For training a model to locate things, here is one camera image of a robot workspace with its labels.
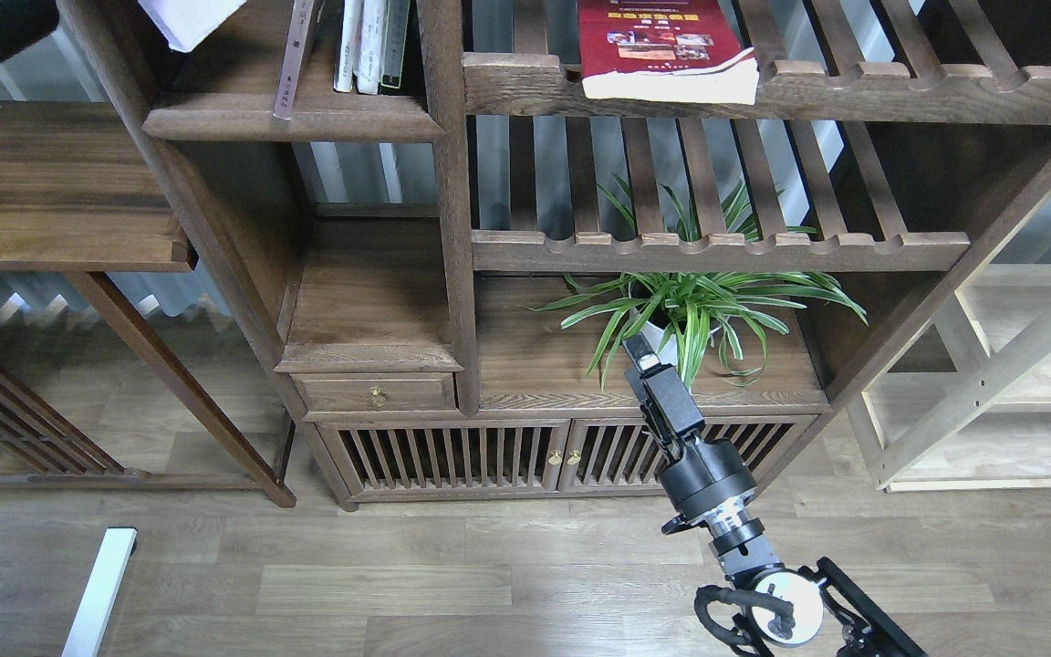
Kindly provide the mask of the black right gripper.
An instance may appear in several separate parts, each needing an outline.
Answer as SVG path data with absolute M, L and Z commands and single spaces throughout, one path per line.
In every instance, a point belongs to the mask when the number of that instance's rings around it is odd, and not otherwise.
M 756 481 L 731 442 L 705 442 L 698 430 L 704 417 L 671 363 L 660 362 L 642 334 L 624 340 L 633 367 L 626 370 L 651 436 L 667 464 L 656 473 L 677 516 L 662 534 L 709 527 L 714 539 L 754 539 L 759 521 L 745 505 L 756 496 Z

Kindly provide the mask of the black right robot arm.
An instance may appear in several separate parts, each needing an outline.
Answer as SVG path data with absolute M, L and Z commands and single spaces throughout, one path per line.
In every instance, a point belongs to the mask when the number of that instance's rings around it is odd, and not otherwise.
M 921 656 L 922 646 L 901 630 L 830 558 L 815 568 L 789 569 L 746 505 L 756 483 L 731 442 L 706 442 L 704 419 L 671 363 L 648 341 L 625 341 L 633 361 L 626 378 L 666 463 L 656 478 L 676 510 L 664 534 L 704 527 L 727 586 L 698 588 L 693 607 L 701 625 L 739 656 L 767 656 L 771 646 L 815 639 L 822 620 L 842 625 L 842 656 Z

